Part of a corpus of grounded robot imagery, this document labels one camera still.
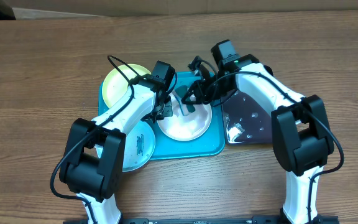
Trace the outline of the green scrubbing sponge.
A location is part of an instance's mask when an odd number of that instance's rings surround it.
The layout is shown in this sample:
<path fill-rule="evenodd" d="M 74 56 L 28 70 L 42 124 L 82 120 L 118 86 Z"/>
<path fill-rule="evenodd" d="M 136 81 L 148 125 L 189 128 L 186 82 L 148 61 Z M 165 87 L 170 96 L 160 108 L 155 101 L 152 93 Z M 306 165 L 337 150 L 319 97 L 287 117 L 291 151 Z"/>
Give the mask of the green scrubbing sponge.
<path fill-rule="evenodd" d="M 188 116 L 191 113 L 195 112 L 195 107 L 193 105 L 186 105 L 181 102 L 181 99 L 185 97 L 187 91 L 188 91 L 188 87 L 185 85 L 179 86 L 174 90 L 175 99 L 179 104 L 183 116 Z"/>

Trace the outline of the white plate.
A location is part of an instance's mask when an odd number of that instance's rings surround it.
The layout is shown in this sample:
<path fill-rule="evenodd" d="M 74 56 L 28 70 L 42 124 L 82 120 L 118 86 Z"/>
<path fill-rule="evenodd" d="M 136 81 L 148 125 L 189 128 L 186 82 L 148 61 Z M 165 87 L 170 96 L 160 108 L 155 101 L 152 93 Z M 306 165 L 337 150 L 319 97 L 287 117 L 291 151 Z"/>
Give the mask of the white plate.
<path fill-rule="evenodd" d="M 177 141 L 191 141 L 203 135 L 212 121 L 210 105 L 184 105 L 177 91 L 170 93 L 173 115 L 157 121 L 161 131 Z"/>

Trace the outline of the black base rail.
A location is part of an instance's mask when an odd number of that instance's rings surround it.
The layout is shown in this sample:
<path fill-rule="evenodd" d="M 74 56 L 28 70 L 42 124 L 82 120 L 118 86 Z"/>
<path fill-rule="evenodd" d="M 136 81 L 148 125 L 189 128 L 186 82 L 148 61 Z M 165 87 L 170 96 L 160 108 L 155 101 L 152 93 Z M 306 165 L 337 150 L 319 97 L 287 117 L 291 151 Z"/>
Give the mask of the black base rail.
<path fill-rule="evenodd" d="M 63 224 L 85 224 L 87 220 L 64 221 Z M 121 218 L 119 224 L 278 224 L 290 223 L 284 221 L 281 216 L 253 216 L 252 218 L 218 218 L 218 219 L 165 219 L 149 220 L 147 218 Z M 338 217 L 322 217 L 318 215 L 312 223 L 315 224 L 339 224 Z"/>

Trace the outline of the black plastic tray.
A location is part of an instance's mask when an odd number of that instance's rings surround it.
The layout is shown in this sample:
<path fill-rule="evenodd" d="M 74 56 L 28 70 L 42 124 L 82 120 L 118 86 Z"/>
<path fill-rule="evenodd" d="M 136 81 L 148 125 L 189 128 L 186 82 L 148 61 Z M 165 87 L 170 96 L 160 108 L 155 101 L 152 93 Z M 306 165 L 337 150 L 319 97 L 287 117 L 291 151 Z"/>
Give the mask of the black plastic tray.
<path fill-rule="evenodd" d="M 220 99 L 226 144 L 270 144 L 270 114 L 251 96 L 237 89 Z"/>

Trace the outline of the teal plastic tray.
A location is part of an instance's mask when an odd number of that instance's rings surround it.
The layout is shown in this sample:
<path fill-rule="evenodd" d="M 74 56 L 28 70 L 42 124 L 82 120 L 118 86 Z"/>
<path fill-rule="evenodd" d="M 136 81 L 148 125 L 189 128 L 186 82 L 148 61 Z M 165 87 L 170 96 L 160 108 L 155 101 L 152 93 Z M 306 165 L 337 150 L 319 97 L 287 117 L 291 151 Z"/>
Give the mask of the teal plastic tray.
<path fill-rule="evenodd" d="M 207 131 L 191 141 L 177 141 L 166 136 L 157 121 L 145 121 L 155 134 L 155 150 L 150 161 L 165 159 L 184 159 L 191 157 L 213 156 L 219 154 L 224 146 L 223 115 L 220 106 L 211 107 L 212 121 Z"/>

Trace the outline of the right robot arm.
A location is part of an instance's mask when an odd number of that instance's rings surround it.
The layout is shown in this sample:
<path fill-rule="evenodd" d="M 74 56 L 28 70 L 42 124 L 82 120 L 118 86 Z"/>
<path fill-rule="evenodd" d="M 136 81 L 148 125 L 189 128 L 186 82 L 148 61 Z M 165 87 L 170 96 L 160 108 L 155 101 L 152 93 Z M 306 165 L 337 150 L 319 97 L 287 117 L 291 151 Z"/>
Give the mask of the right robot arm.
<path fill-rule="evenodd" d="M 201 79 L 182 103 L 209 104 L 234 90 L 250 96 L 270 115 L 273 151 L 286 172 L 285 202 L 272 223 L 338 223 L 338 217 L 322 216 L 316 209 L 319 177 L 327 173 L 324 166 L 334 150 L 322 99 L 289 89 L 255 56 L 239 55 L 230 40 L 217 43 L 211 53 L 217 71 L 211 76 L 195 57 L 188 67 L 199 70 Z"/>

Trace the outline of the light blue plate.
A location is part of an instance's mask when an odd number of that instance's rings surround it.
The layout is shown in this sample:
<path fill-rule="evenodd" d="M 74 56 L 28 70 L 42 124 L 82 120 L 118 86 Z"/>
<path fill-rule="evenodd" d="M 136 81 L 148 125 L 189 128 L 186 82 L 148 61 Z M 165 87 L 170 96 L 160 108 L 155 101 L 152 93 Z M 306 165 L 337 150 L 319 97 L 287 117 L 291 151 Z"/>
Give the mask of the light blue plate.
<path fill-rule="evenodd" d="M 155 150 L 155 134 L 148 123 L 139 121 L 126 136 L 123 172 L 140 170 L 150 160 Z"/>

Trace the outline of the cardboard backdrop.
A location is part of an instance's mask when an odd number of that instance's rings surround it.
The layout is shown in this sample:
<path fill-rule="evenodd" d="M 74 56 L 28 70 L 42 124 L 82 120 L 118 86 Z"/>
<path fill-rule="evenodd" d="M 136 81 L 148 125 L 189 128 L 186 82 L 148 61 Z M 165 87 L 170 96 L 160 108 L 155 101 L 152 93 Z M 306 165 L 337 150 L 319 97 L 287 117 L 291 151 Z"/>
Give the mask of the cardboard backdrop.
<path fill-rule="evenodd" d="M 358 10 L 358 0 L 6 0 L 6 4 L 97 16 Z"/>

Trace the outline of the yellow-rimmed plate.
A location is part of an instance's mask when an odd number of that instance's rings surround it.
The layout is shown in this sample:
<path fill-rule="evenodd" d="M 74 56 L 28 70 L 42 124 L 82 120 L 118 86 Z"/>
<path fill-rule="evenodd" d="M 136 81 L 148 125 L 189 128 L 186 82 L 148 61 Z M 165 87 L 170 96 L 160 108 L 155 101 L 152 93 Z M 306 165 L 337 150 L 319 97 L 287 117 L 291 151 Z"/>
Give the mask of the yellow-rimmed plate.
<path fill-rule="evenodd" d="M 133 68 L 139 75 L 143 76 L 146 74 L 150 74 L 150 71 L 137 64 L 129 64 L 131 68 Z M 118 68 L 126 75 L 128 79 L 135 78 L 136 74 L 126 65 L 120 65 Z M 126 93 L 128 89 L 128 82 L 125 78 L 119 73 L 119 71 L 114 68 L 111 70 L 106 78 L 103 81 L 101 94 L 103 97 L 103 101 L 108 108 L 112 107 L 118 100 L 122 98 L 122 96 Z"/>

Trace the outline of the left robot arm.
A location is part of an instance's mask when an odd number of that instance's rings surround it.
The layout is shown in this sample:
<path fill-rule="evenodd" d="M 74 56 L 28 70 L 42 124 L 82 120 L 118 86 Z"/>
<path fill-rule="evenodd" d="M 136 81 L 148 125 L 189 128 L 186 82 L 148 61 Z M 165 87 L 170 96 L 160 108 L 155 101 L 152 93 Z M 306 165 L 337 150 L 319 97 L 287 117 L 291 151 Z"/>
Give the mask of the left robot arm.
<path fill-rule="evenodd" d="M 50 189 L 57 197 L 82 201 L 87 223 L 121 221 L 114 194 L 122 177 L 127 134 L 139 121 L 154 123 L 172 115 L 170 85 L 176 79 L 175 69 L 158 61 L 150 74 L 128 80 L 128 91 L 105 113 L 72 124 Z"/>

